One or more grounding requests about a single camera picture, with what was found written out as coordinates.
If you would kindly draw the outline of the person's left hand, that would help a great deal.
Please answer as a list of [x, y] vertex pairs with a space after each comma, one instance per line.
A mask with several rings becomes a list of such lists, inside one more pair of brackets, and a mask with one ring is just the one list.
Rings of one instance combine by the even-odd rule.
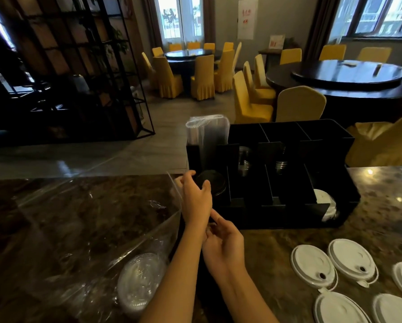
[[190, 229], [205, 231], [213, 207], [213, 199], [203, 199], [201, 188], [193, 177], [196, 171], [189, 170], [177, 177], [175, 182], [182, 197], [182, 214]]

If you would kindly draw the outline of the stack of black cup lids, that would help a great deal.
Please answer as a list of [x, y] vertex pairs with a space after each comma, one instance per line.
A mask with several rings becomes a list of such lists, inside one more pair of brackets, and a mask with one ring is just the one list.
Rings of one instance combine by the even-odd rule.
[[215, 170], [204, 170], [196, 176], [195, 183], [199, 188], [202, 188], [206, 180], [210, 182], [211, 194], [214, 198], [218, 198], [225, 193], [227, 182], [220, 172]]

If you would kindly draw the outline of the person's right forearm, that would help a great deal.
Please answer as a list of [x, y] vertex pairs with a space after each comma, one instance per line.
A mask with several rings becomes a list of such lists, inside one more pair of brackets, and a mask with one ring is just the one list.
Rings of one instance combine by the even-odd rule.
[[226, 270], [216, 282], [234, 323], [279, 323], [245, 268]]

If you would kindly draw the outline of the person's left forearm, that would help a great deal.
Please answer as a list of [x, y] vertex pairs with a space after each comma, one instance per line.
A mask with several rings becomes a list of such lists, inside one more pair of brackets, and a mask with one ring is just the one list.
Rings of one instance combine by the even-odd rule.
[[191, 323], [206, 225], [187, 225], [176, 252], [139, 323]]

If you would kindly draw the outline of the black compartment organizer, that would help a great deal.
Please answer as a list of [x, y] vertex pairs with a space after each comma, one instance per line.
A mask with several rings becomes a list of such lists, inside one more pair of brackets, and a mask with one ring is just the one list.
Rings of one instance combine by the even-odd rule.
[[[216, 147], [214, 167], [226, 179], [213, 208], [239, 229], [304, 229], [341, 226], [360, 201], [345, 157], [354, 142], [332, 119], [231, 124], [226, 145]], [[282, 175], [276, 159], [286, 154]], [[338, 216], [322, 218], [313, 189], [327, 192]]]

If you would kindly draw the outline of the group of yellow covered chairs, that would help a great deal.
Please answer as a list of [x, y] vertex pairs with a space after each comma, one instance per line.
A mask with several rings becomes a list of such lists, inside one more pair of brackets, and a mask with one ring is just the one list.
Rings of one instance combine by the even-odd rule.
[[[189, 42], [187, 48], [181, 44], [169, 44], [169, 51], [203, 48], [205, 50], [218, 50], [215, 43]], [[195, 59], [195, 74], [191, 77], [191, 97], [197, 101], [215, 98], [215, 94], [224, 93], [232, 89], [232, 77], [235, 73], [236, 62], [241, 50], [241, 43], [234, 49], [231, 42], [224, 43], [222, 55], [214, 60], [214, 55], [206, 55]], [[150, 60], [145, 52], [141, 53], [141, 60], [147, 73], [150, 87], [159, 94], [159, 97], [173, 99], [184, 92], [182, 78], [174, 75], [165, 52], [161, 47], [152, 49]]]
[[[327, 99], [308, 86], [292, 87], [279, 93], [270, 87], [260, 91], [273, 92], [273, 98], [255, 96], [254, 81], [247, 64], [246, 71], [239, 71], [234, 76], [237, 79], [237, 91], [234, 92], [236, 124], [322, 119]], [[355, 123], [344, 129], [354, 137], [345, 157], [349, 167], [402, 165], [402, 117], [394, 123]]]

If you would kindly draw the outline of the stack of white lids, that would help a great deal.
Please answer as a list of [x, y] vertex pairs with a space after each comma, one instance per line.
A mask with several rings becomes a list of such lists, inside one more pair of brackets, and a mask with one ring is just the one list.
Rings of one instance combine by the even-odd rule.
[[328, 209], [322, 218], [322, 222], [335, 219], [338, 216], [337, 204], [327, 192], [319, 189], [313, 189], [318, 204], [327, 204]]

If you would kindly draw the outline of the clear plastic bag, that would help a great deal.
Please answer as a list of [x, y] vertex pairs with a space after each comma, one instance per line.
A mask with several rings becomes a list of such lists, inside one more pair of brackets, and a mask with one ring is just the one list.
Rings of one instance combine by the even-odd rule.
[[31, 224], [21, 290], [39, 301], [42, 319], [135, 323], [117, 298], [126, 263], [144, 253], [167, 262], [175, 249], [181, 203], [177, 174], [69, 179], [20, 204]]

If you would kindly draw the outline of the small dark round table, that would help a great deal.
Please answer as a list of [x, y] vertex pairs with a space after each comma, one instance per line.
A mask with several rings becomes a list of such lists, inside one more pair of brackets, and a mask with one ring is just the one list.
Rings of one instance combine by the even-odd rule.
[[185, 49], [164, 54], [172, 73], [180, 75], [183, 83], [183, 90], [191, 96], [191, 77], [195, 74], [195, 60], [197, 57], [214, 55], [214, 60], [219, 60], [221, 50], [205, 50], [203, 48]]

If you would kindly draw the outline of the dark side table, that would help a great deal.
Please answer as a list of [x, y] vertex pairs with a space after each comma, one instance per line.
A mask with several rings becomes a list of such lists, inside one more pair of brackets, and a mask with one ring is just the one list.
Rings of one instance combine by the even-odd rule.
[[263, 57], [265, 57], [264, 61], [264, 69], [265, 73], [268, 73], [268, 70], [272, 66], [277, 66], [280, 64], [282, 49], [263, 49], [258, 51]]

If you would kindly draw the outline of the green potted plant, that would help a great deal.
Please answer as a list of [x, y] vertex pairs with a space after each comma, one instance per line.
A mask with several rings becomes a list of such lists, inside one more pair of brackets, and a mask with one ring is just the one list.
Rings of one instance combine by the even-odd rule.
[[115, 28], [114, 26], [112, 26], [112, 30], [113, 30], [113, 36], [115, 38], [115, 40], [117, 41], [117, 48], [118, 51], [122, 54], [127, 54], [129, 46], [128, 46], [128, 42], [124, 39], [123, 33], [120, 29]]

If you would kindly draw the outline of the large dark round table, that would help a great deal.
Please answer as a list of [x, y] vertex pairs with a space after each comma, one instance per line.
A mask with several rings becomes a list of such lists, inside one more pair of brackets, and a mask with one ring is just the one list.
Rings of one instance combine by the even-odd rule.
[[[290, 76], [291, 69], [300, 61], [273, 66], [266, 73], [266, 81], [277, 93], [297, 86], [308, 86]], [[402, 83], [400, 86], [381, 91], [340, 91], [308, 86], [323, 94], [327, 103], [322, 119], [333, 119], [343, 128], [355, 123], [386, 121], [396, 122], [402, 117]]]

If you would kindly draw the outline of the brown curtain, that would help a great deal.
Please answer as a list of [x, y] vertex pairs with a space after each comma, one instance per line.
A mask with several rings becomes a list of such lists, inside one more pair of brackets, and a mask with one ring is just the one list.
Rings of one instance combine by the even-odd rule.
[[317, 0], [308, 41], [304, 48], [304, 61], [317, 60], [327, 44], [340, 0]]

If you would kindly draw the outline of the window with white frame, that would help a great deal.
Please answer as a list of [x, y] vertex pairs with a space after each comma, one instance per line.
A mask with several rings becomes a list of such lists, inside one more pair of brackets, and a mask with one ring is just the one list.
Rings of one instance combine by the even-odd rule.
[[162, 43], [204, 43], [204, 0], [154, 0]]

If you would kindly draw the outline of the window with dark frame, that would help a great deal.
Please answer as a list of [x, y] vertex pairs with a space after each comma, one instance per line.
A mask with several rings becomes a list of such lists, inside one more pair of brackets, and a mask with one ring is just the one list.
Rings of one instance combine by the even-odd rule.
[[336, 23], [342, 37], [402, 39], [402, 0], [342, 0]]

